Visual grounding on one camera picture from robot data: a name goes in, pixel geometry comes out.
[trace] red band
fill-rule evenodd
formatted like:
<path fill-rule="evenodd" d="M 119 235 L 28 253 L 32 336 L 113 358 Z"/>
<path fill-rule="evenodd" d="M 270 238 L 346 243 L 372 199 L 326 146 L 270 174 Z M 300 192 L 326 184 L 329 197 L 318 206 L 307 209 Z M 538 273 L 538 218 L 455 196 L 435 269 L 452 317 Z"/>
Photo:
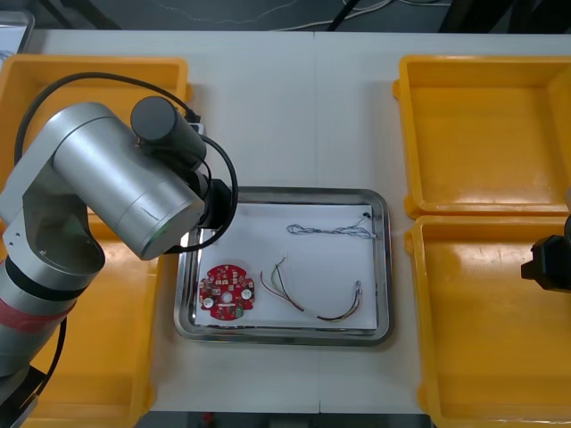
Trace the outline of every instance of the red band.
<path fill-rule="evenodd" d="M 42 333 L 60 324 L 74 306 L 75 303 L 61 314 L 39 317 L 20 312 L 0 299 L 0 325 L 13 328 L 21 333 Z"/>

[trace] white table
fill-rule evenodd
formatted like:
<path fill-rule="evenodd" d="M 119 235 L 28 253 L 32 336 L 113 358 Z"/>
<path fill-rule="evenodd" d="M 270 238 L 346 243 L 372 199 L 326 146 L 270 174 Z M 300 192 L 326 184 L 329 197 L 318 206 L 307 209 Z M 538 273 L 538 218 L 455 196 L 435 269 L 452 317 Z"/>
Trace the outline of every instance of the white table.
<path fill-rule="evenodd" d="M 370 188 L 392 216 L 395 329 L 375 349 L 186 342 L 172 323 L 174 269 L 156 323 L 153 410 L 418 413 L 420 382 L 391 84 L 405 54 L 571 54 L 569 36 L 35 31 L 45 54 L 181 56 L 193 107 L 241 185 Z M 215 174 L 224 171 L 213 162 Z"/>

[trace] red circuit board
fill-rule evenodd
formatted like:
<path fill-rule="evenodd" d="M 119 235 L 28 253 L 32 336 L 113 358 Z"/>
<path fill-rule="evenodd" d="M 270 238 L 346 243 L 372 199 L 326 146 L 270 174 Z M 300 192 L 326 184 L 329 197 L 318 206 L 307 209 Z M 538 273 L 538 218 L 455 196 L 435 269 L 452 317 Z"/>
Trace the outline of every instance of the red circuit board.
<path fill-rule="evenodd" d="M 245 310 L 253 309 L 253 280 L 246 271 L 235 265 L 220 265 L 212 268 L 198 284 L 199 301 L 211 317 L 232 321 L 241 318 Z"/>

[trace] yellow bin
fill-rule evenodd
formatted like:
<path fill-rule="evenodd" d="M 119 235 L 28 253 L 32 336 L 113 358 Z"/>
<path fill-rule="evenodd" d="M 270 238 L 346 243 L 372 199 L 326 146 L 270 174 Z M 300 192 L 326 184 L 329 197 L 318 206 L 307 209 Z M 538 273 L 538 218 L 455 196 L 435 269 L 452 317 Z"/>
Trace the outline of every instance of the yellow bin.
<path fill-rule="evenodd" d="M 16 132 L 34 97 L 56 79 L 83 71 L 140 78 L 182 99 L 190 95 L 181 59 L 15 55 L 0 74 L 0 186 L 12 171 Z M 108 80 L 74 82 L 44 102 L 27 143 L 52 115 L 74 103 L 104 103 L 128 123 L 135 103 L 152 94 Z M 96 216 L 90 218 L 90 226 L 107 261 L 70 314 L 62 359 L 25 424 L 28 428 L 132 427 L 153 402 L 153 314 L 161 262 L 139 260 Z M 0 248 L 0 258 L 4 257 Z M 47 370 L 54 348 L 55 337 L 33 364 Z"/>
<path fill-rule="evenodd" d="M 571 294 L 521 279 L 562 217 L 419 218 L 412 255 L 421 407 L 438 428 L 571 424 Z"/>
<path fill-rule="evenodd" d="M 407 56 L 408 214 L 566 215 L 571 57 Z"/>

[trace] white cable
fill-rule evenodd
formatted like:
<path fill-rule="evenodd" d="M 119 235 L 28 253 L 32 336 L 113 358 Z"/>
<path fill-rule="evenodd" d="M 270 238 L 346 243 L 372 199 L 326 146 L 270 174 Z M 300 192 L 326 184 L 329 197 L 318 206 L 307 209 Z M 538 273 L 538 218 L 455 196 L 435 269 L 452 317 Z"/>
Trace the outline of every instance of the white cable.
<path fill-rule="evenodd" d="M 357 18 L 358 16 L 364 15 L 365 13 L 371 13 L 374 11 L 378 11 L 379 9 L 382 9 L 385 6 L 389 5 L 392 1 L 393 0 L 383 0 L 380 3 L 377 3 L 377 5 L 370 6 L 370 8 L 368 8 L 364 11 L 360 11 L 360 12 L 352 13 L 351 15 L 347 15 L 347 17 L 344 20 L 347 21 L 347 20 L 350 20 L 352 18 Z M 309 24 L 298 25 L 297 27 L 289 27 L 287 29 L 271 29 L 270 31 L 292 31 L 294 29 L 307 29 L 309 27 L 315 27 L 316 25 L 327 25 L 327 24 L 330 24 L 331 22 L 333 22 L 333 21 L 311 22 Z"/>
<path fill-rule="evenodd" d="M 167 11 L 171 11 L 171 12 L 175 12 L 175 13 L 180 13 L 181 15 L 185 16 L 188 20 L 190 21 L 194 21 L 194 22 L 209 22 L 210 24 L 236 24 L 236 25 L 242 25 L 242 24 L 250 24 L 250 23 L 254 23 L 254 22 L 258 22 L 260 21 L 263 17 L 265 17 L 266 15 L 269 15 L 275 11 L 279 11 L 280 9 L 285 9 L 287 7 L 291 7 L 294 4 L 296 4 L 297 2 L 299 2 L 299 0 L 292 0 L 290 3 L 288 4 L 282 4 L 280 6 L 276 6 L 273 9 L 270 9 L 264 13 L 259 14 L 257 17 L 252 18 L 250 20 L 244 20 L 244 21 L 234 21 L 234 20 L 223 20 L 223 21 L 215 21 L 215 20 L 211 20 L 208 18 L 196 18 L 195 16 L 192 16 L 191 14 L 187 13 L 186 11 L 179 9 L 177 7 L 174 6 L 167 6 L 166 4 L 163 4 L 157 0 L 145 0 L 147 3 L 153 4 L 157 7 L 161 7 L 162 9 L 166 9 Z"/>
<path fill-rule="evenodd" d="M 353 10 L 355 12 L 365 12 L 368 11 L 369 9 L 373 9 L 377 6 L 379 6 L 380 4 L 384 3 L 385 0 L 383 0 L 382 2 L 377 2 L 375 4 L 372 4 L 371 6 L 365 6 L 365 7 L 353 7 Z M 347 0 L 343 0 L 343 4 L 346 6 L 347 5 Z"/>
<path fill-rule="evenodd" d="M 404 4 L 410 4 L 413 6 L 444 6 L 444 7 L 450 7 L 450 4 L 448 4 L 448 3 L 424 3 L 424 2 L 412 2 L 410 0 L 397 0 L 397 1 L 404 3 Z M 378 11 L 379 9 L 383 9 L 385 6 L 389 5 L 392 2 L 393 2 L 393 0 L 383 0 L 377 4 L 372 4 L 371 6 L 361 7 L 359 9 L 354 8 L 353 10 L 357 11 L 357 12 L 352 13 L 350 15 L 347 15 L 347 17 L 344 19 L 344 21 L 348 21 L 352 18 L 357 18 L 358 16 L 364 15 L 365 13 L 371 13 L 371 12 Z M 316 27 L 318 25 L 328 25 L 331 22 L 333 22 L 333 20 L 310 22 L 309 24 L 302 24 L 302 25 L 298 25 L 296 27 L 288 27 L 286 29 L 272 29 L 271 31 L 293 31 L 295 29 L 308 29 L 310 27 Z"/>
<path fill-rule="evenodd" d="M 410 4 L 411 6 L 443 6 L 443 7 L 450 7 L 450 3 L 425 3 L 419 1 L 410 1 L 410 0 L 398 0 L 401 3 Z"/>

